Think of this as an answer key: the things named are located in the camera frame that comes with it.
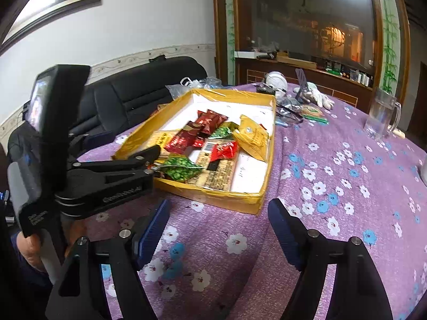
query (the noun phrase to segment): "yellow box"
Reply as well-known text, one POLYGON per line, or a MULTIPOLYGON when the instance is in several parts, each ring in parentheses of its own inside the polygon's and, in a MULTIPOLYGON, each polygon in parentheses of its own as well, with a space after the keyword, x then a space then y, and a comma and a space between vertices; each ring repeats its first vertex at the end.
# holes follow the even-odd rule
MULTIPOLYGON (((166 109, 162 109, 151 118, 146 120, 136 129, 123 143, 121 148, 114 154, 113 159, 127 159, 157 130, 160 130, 175 114, 184 109, 191 102, 193 94, 203 96, 210 101, 243 103, 254 106, 271 107, 273 113, 276 109, 276 100, 273 95, 260 93, 250 93, 248 91, 236 91, 228 89, 191 89, 185 95, 169 103, 166 109)), ((225 209, 240 211, 242 213, 258 214, 264 202, 265 192, 268 186, 274 154, 274 119, 272 124, 272 134, 268 144, 268 165, 261 186, 257 193, 224 192, 203 189, 194 185, 183 184, 167 179, 154 179, 154 185, 173 194, 189 198, 202 203, 211 204, 225 209)))

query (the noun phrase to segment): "floral tablecloth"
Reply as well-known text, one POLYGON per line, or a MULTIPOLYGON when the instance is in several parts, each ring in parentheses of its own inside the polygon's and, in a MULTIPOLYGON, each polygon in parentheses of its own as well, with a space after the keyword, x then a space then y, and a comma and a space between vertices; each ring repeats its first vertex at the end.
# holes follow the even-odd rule
MULTIPOLYGON (((252 85, 239 89, 254 90, 252 85)), ((334 109, 324 110, 329 124, 276 126, 274 165, 260 215, 157 191, 87 219, 90 239, 118 234, 170 198, 163 237, 139 272, 157 317, 279 319, 298 272, 287 263, 268 223, 266 204, 278 197, 289 213, 327 238, 362 238, 393 316, 404 319, 427 289, 427 188, 418 175, 425 152, 394 135, 375 142, 362 130, 366 114, 334 100, 334 109)), ((119 147, 112 143, 80 160, 109 159, 119 147)), ((109 266, 102 270, 110 311, 118 319, 109 266)), ((334 272, 330 266, 316 319, 326 316, 334 272)))

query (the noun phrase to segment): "metal screw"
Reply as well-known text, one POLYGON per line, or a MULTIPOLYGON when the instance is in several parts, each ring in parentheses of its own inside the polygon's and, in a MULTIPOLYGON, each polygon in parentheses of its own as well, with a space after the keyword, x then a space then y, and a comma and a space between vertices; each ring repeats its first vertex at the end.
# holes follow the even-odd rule
POLYGON ((362 240, 361 240, 359 237, 352 237, 352 238, 351 238, 351 242, 352 242, 354 245, 361 245, 362 240))
POLYGON ((315 229, 308 229, 307 233, 310 237, 313 237, 313 238, 319 237, 319 235, 320 235, 320 232, 318 230, 315 230, 315 229))
POLYGON ((83 244, 86 244, 86 242, 88 241, 88 239, 85 237, 85 236, 83 236, 83 237, 80 237, 78 240, 77 240, 77 244, 78 245, 83 245, 83 244))
POLYGON ((121 231, 120 231, 120 233, 119 233, 119 236, 120 236, 121 238, 127 238, 127 237, 129 237, 130 235, 131 235, 131 231, 130 231, 130 230, 128 230, 128 229, 121 230, 121 231))

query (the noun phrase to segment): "picture frame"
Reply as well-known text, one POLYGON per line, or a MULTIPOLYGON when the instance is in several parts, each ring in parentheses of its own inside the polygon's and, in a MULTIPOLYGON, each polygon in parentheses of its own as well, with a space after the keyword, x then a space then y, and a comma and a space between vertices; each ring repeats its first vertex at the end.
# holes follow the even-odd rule
POLYGON ((29 0, 0 45, 0 55, 42 25, 100 3, 101 0, 29 0))

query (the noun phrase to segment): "red snack package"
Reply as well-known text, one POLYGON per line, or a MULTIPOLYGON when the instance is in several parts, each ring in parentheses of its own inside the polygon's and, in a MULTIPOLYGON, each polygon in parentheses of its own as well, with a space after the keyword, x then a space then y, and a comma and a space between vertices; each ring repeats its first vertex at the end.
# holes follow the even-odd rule
POLYGON ((185 149, 193 145, 197 134, 203 125, 188 122, 172 139, 164 146, 164 150, 170 153, 184 154, 185 149))
POLYGON ((200 131, 205 135, 211 135, 228 117, 212 110, 208 110, 206 113, 197 111, 199 117, 196 123, 202 124, 203 129, 200 131))
POLYGON ((205 140, 205 138, 196 137, 196 139, 194 140, 194 143, 193 143, 193 147, 202 148, 204 145, 204 140, 205 140))
POLYGON ((236 141, 215 144, 211 154, 211 162, 219 159, 233 159, 237 152, 238 143, 236 141))

